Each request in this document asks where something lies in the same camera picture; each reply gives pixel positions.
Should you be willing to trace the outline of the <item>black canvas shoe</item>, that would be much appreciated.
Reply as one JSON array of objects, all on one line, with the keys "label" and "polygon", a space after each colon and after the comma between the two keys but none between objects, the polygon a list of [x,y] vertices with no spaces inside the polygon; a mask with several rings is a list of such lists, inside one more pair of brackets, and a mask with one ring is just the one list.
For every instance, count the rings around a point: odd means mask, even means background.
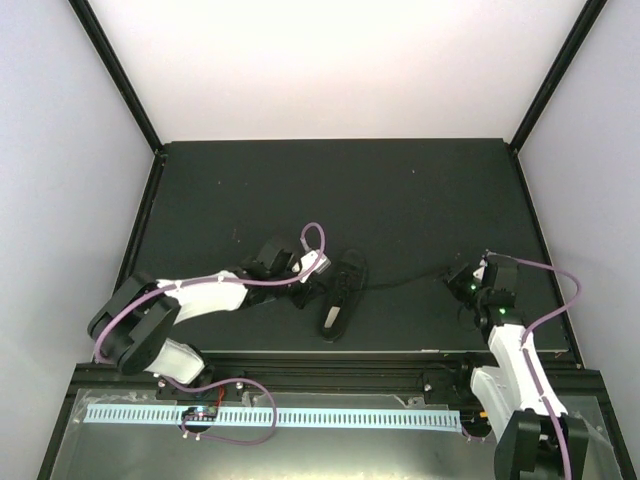
[{"label": "black canvas shoe", "polygon": [[345,333],[367,283],[368,264],[364,254],[346,250],[333,271],[326,290],[319,332],[327,342]]}]

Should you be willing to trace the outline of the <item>black shoelace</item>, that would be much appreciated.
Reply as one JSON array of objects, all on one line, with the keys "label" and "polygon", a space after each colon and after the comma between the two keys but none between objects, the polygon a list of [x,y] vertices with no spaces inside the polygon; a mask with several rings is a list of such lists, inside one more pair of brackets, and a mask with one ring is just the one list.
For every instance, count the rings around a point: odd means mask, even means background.
[{"label": "black shoelace", "polygon": [[416,281],[420,281],[422,279],[439,278],[444,274],[446,274],[448,271],[449,271],[449,268],[447,266],[440,266],[433,269],[421,271],[417,274],[414,274],[406,278],[396,279],[396,280],[377,283],[377,284],[368,284],[367,286],[362,288],[362,291],[382,291],[382,290],[395,289],[395,288],[399,288],[399,287],[411,284]]}]

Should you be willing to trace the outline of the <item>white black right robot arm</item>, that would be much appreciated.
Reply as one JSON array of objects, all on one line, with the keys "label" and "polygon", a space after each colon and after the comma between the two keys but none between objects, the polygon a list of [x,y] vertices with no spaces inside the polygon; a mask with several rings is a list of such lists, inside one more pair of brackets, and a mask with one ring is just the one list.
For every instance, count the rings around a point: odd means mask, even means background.
[{"label": "white black right robot arm", "polygon": [[476,266],[449,271],[444,284],[474,323],[493,366],[460,372],[457,396],[481,403],[496,439],[498,479],[580,479],[589,446],[586,423],[569,415],[539,359],[534,331],[567,311],[561,306],[531,324],[516,307],[521,267],[533,261],[488,252]]}]

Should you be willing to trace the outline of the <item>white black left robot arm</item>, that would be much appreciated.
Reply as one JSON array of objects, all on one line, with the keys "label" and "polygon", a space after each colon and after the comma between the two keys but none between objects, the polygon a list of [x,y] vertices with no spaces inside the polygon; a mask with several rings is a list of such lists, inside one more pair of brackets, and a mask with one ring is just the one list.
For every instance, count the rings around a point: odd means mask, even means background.
[{"label": "white black left robot arm", "polygon": [[169,377],[193,399],[207,397],[215,376],[199,351],[170,338],[174,326],[217,312],[233,312],[287,297],[298,308],[322,291],[317,277],[330,266],[305,240],[267,242],[255,257],[205,277],[159,280],[130,276],[87,327],[94,358],[124,375]]}]

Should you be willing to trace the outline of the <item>right green circuit board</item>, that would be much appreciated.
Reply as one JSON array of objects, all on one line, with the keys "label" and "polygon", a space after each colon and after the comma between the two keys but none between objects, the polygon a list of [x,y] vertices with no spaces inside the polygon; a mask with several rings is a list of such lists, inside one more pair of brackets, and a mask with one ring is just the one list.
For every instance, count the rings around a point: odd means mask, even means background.
[{"label": "right green circuit board", "polygon": [[483,410],[462,410],[460,412],[461,422],[465,425],[488,425],[488,413]]}]

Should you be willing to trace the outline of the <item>green circuit board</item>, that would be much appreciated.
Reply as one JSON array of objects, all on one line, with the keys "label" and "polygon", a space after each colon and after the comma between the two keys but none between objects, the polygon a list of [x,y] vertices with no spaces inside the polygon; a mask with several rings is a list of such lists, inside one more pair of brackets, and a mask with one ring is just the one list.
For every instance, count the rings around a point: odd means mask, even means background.
[{"label": "green circuit board", "polygon": [[213,421],[217,414],[218,409],[215,406],[193,406],[182,412],[181,419],[183,421]]},{"label": "green circuit board", "polygon": [[461,422],[465,425],[488,425],[488,413],[483,410],[462,410],[460,412]]}]

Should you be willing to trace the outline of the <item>left green circuit board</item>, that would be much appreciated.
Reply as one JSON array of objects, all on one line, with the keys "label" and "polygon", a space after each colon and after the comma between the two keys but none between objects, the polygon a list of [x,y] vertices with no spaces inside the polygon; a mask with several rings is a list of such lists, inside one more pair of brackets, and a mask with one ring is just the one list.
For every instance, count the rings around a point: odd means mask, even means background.
[{"label": "left green circuit board", "polygon": [[193,406],[182,412],[181,419],[183,421],[213,421],[217,414],[218,409],[215,406]]}]

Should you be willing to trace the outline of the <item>black front mounting rail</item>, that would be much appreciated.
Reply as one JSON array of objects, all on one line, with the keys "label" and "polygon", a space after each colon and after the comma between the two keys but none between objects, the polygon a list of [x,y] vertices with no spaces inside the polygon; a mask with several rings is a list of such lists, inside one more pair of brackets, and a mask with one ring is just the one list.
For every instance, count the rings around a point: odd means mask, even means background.
[{"label": "black front mounting rail", "polygon": [[[484,358],[483,355],[378,359],[360,355],[336,358],[213,355],[209,358],[212,365],[191,386],[203,387],[229,379],[231,384],[223,388],[223,398],[235,402],[246,392],[258,391],[249,384],[254,380],[272,393],[392,394],[418,396],[434,404],[471,405],[477,402],[471,394],[472,370]],[[105,389],[109,393],[149,390],[162,400],[179,403],[212,402],[219,396],[216,387],[188,393],[150,373],[126,376],[113,367],[94,363],[75,367],[68,393],[76,394],[81,389]]]}]

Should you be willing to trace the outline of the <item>black right corner frame post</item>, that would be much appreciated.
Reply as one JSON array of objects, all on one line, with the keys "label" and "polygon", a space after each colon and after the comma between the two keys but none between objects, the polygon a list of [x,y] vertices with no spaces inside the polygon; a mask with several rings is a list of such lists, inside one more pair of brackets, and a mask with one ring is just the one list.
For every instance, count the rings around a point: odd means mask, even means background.
[{"label": "black right corner frame post", "polygon": [[607,3],[607,0],[588,0],[584,3],[522,121],[516,129],[515,134],[509,142],[509,148],[512,152],[518,154],[522,151],[526,141],[540,120]]}]

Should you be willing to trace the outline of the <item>black corner frame post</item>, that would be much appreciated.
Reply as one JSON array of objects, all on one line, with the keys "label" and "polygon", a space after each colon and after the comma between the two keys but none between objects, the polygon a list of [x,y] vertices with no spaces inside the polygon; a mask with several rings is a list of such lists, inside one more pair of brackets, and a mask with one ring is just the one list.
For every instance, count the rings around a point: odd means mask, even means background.
[{"label": "black corner frame post", "polygon": [[120,97],[131,113],[137,127],[153,153],[162,150],[160,140],[142,102],[139,99],[118,55],[109,41],[97,15],[87,0],[69,0],[76,18],[83,27],[102,64],[106,68]]},{"label": "black corner frame post", "polygon": [[526,141],[540,120],[607,3],[607,0],[588,0],[584,3],[522,121],[516,129],[515,134],[509,142],[509,148],[512,152],[518,154],[522,151]]}]

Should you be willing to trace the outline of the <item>black left corner frame post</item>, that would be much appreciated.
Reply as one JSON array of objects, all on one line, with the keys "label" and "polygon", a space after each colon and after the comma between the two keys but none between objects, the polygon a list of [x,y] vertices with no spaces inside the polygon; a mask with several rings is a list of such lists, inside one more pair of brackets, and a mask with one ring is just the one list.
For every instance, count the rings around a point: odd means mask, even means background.
[{"label": "black left corner frame post", "polygon": [[137,127],[153,153],[162,150],[160,140],[142,102],[139,99],[118,55],[109,41],[97,15],[87,0],[69,0],[76,18],[83,27],[102,64],[106,68],[120,97],[131,113]]}]

